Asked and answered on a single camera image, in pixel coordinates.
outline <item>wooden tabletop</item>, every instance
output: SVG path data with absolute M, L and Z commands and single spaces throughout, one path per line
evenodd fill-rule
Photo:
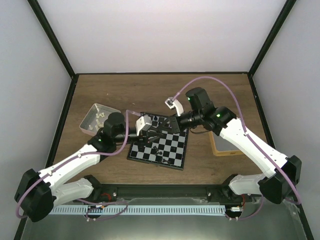
M 165 100 L 173 97 L 190 80 L 200 74 L 155 75 L 80 75 L 63 128 L 54 163 L 79 150 L 91 138 L 81 132 L 79 125 L 94 103 L 120 110 L 172 115 Z M 245 74 L 212 75 L 226 83 L 236 95 L 247 127 L 266 140 L 254 96 Z M 219 83 L 201 79 L 189 86 L 178 98 L 185 111 L 190 104 L 185 92 L 204 88 L 214 105 L 226 106 L 238 114 L 229 92 Z M 131 127 L 137 117 L 129 116 Z M 259 168 L 245 155 L 214 156 L 209 134 L 189 134 L 184 169 L 176 170 L 154 164 L 127 160 L 129 146 L 118 155 L 108 157 L 74 177 L 95 176 L 105 184 L 221 184 L 231 174 L 259 174 Z

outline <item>wooden table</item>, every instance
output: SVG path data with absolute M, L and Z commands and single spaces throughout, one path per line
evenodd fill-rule
M 54 163 L 79 150 L 91 137 L 81 132 L 79 125 L 94 103 L 120 110 L 172 115 L 164 101 L 173 97 L 187 82 L 200 74 L 130 74 L 130 75 L 80 75 L 63 128 Z M 247 127 L 264 141 L 265 134 L 254 96 L 245 74 L 212 75 L 226 83 L 236 95 Z M 229 92 L 219 83 L 201 79 L 191 88 L 204 88 L 215 106 L 226 106 L 238 114 Z M 183 92 L 179 101 L 185 111 L 190 104 Z M 136 116 L 129 116 L 134 126 Z M 189 134 L 184 170 L 156 166 L 127 160 L 129 146 L 118 155 L 108 157 L 87 168 L 72 181 L 85 175 L 95 176 L 105 184 L 221 184 L 231 174 L 258 174 L 259 168 L 245 155 L 219 156 L 212 153 L 209 134 Z

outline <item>clear plastic tray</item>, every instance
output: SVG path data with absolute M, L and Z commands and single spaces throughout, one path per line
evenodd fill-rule
M 120 113 L 120 111 L 99 103 L 93 104 L 79 126 L 81 131 L 90 136 L 96 135 L 111 113 Z

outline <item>white wall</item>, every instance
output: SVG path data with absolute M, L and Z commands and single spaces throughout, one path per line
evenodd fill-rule
M 249 71 L 285 0 L 39 0 L 76 73 Z
M 276 147 L 302 160 L 298 190 L 320 239 L 320 2 L 297 1 L 254 76 Z
M 0 239 L 12 240 L 14 195 L 45 166 L 70 77 L 26 0 L 1 2 L 0 29 Z

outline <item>yellow object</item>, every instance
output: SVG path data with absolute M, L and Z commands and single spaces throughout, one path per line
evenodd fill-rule
M 238 150 L 228 150 L 228 151 L 219 151 L 216 148 L 215 144 L 215 139 L 214 139 L 214 133 L 212 131 L 209 132 L 209 137 L 210 137 L 210 143 L 211 143 L 211 148 L 212 148 L 212 153 L 213 155 L 217 157 L 221 156 L 232 156 L 232 155 L 242 155 L 244 154 L 242 151 Z

